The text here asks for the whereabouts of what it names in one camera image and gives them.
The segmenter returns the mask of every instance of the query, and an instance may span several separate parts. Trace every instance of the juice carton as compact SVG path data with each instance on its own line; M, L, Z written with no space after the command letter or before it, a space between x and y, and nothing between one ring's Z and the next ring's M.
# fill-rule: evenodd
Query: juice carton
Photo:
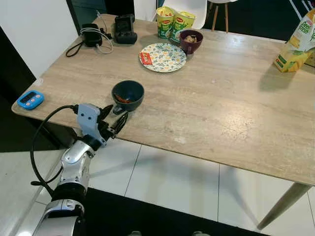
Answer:
M281 72L297 71L315 51L315 9L301 20L274 64Z

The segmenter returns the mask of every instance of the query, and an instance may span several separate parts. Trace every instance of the floral plate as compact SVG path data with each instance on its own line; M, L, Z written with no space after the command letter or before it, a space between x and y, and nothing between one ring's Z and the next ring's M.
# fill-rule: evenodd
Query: floral plate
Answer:
M141 53L149 53L152 65L142 63ZM186 63L186 54L179 47L169 43L151 44L139 54L140 62L156 72L172 72L182 68Z

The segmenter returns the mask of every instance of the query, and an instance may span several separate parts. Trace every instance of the maroon bowl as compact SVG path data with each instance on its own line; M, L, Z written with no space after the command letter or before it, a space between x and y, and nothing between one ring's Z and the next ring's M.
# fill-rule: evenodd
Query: maroon bowl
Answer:
M184 39L188 35L192 35L192 34L196 35L197 42L195 42L195 43L185 42ZM193 54L193 52L196 51L199 48L199 46L200 46L200 44L201 44L201 42L203 40L203 35L201 33L199 33L198 31L188 29L188 30L182 31L179 38L180 38L181 47L182 47L183 51L186 54Z

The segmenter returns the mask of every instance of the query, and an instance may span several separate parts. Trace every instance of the black cable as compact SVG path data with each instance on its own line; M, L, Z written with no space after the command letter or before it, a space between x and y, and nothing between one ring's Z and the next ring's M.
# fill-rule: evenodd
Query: black cable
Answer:
M35 175L36 177L38 178L39 182L40 182L40 185L44 186L48 193L50 194L50 196L52 196L53 194L53 190L49 187L49 185L47 184L47 182L42 178L42 176L40 175L37 167L36 167L36 164L35 164L35 158L34 158L34 144L35 144L35 140L36 140L36 137L40 131L40 129L42 128L42 126L54 115L56 114L58 111L62 110L62 109L66 109L66 108L71 108L72 110L75 111L76 109L76 106L73 106L73 105L66 105L66 106L62 106L62 107L59 107L57 109L55 109L52 113L50 113L46 118L45 120L43 120L43 122L39 125L39 127L37 128L35 134L34 134L34 137L32 139L32 142L31 142L31 150L30 150L30 157L31 157L31 166L35 172Z
M72 48L70 48L70 49L65 53L65 56L66 56L67 58L70 58L70 57L73 57L74 55L76 55L76 54L78 53L78 51L80 50L80 48L82 47L83 43L84 43L84 41L82 41L81 43L78 43L78 44L74 45ZM74 52L73 54L71 54L71 55L68 55L68 53L69 53L72 49L76 48L77 46L79 46L78 49L77 49L77 51L75 51L75 52Z
M54 181L58 175L60 175L61 171L63 171L63 167L61 166L60 169L58 170L58 172L55 174L54 177L52 177L50 180L48 180L46 183L51 183L52 181ZM41 182L39 181L32 181L31 185L33 186L43 186Z

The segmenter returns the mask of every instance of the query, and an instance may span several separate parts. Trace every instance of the dark blue bowl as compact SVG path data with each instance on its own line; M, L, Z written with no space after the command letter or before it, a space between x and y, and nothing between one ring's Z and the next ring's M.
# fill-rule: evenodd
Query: dark blue bowl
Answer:
M115 95L120 98L131 101L130 103L124 103L117 100ZM112 97L116 102L113 113L119 115L123 111L134 111L142 103L144 97L143 86L133 80L125 80L116 84L112 89Z

